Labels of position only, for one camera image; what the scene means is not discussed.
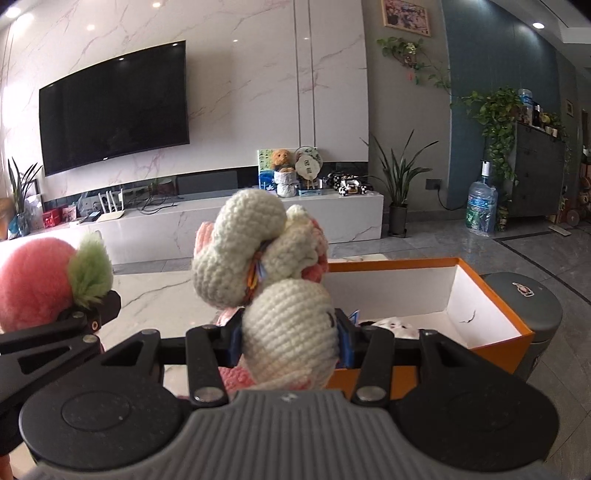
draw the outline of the red gift box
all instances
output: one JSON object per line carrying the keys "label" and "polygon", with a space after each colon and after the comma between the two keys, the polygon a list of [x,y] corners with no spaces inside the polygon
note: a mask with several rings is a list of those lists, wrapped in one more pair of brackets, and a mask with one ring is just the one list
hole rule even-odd
{"label": "red gift box", "polygon": [[59,225],[61,223],[61,209],[54,208],[43,214],[43,225],[45,228]]}

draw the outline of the gray gripper base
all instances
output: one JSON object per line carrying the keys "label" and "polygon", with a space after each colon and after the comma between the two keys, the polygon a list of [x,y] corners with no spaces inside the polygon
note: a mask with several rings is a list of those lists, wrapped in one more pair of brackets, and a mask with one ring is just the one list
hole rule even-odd
{"label": "gray gripper base", "polygon": [[461,471],[418,451],[388,413],[339,391],[243,391],[191,414],[156,455],[108,472],[40,463],[25,480],[556,480],[541,462],[503,473]]}

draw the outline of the white crocheted loop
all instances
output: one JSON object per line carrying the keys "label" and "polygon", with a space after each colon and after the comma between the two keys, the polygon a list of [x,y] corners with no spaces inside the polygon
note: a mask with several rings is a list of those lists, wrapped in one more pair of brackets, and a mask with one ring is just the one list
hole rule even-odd
{"label": "white crocheted loop", "polygon": [[193,259],[193,285],[206,302],[219,308],[243,305],[252,259],[265,241],[272,242],[261,255],[266,275],[260,288],[301,272],[318,262],[323,236],[300,205],[287,212],[283,202],[264,190],[235,193],[213,225],[212,241]]}
{"label": "white crocheted loop", "polygon": [[242,316],[242,350],[259,385],[323,388],[339,353],[326,289],[301,279],[266,287]]}
{"label": "white crocheted loop", "polygon": [[285,228],[283,202],[264,190],[235,193],[217,216],[212,240],[193,258],[193,286],[206,302],[238,307],[245,297],[246,277],[255,252]]}

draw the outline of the cable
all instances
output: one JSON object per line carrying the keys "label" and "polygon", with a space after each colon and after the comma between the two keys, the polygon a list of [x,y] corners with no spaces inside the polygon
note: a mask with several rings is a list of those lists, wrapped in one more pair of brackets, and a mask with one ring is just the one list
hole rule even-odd
{"label": "cable", "polygon": [[465,207],[466,207],[467,201],[466,201],[466,202],[464,202],[464,203],[462,203],[462,204],[461,204],[459,207],[457,207],[457,208],[447,208],[447,207],[446,207],[446,206],[443,204],[443,202],[441,201],[441,197],[439,196],[439,191],[440,191],[440,190],[441,190],[441,187],[439,187],[439,188],[437,189],[437,200],[439,200],[439,205],[441,205],[441,206],[442,206],[443,208],[445,208],[446,210],[448,210],[448,211],[450,211],[450,212],[453,212],[454,210],[459,210],[460,208],[465,208]]}
{"label": "cable", "polygon": [[[139,211],[139,213],[141,213],[142,215],[153,215],[153,214],[158,213],[160,210],[163,210],[165,208],[176,207],[176,204],[174,202],[171,205],[161,206],[161,205],[163,205],[166,202],[166,200],[168,200],[168,196],[167,195],[164,197],[164,200],[162,200],[162,202],[160,202],[160,203],[154,204],[153,203],[153,199],[154,199],[154,196],[153,195],[150,195],[148,197],[148,199],[145,201],[145,204],[143,205],[143,207],[137,207],[137,210]],[[155,207],[158,207],[158,208],[156,208],[154,210],[146,210],[146,207],[149,207],[149,206],[155,206]]]}

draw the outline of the television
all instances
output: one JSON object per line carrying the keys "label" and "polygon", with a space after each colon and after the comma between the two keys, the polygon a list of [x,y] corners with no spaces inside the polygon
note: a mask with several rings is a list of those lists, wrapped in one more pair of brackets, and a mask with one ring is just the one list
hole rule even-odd
{"label": "television", "polygon": [[184,41],[127,53],[39,90],[45,175],[189,143]]}

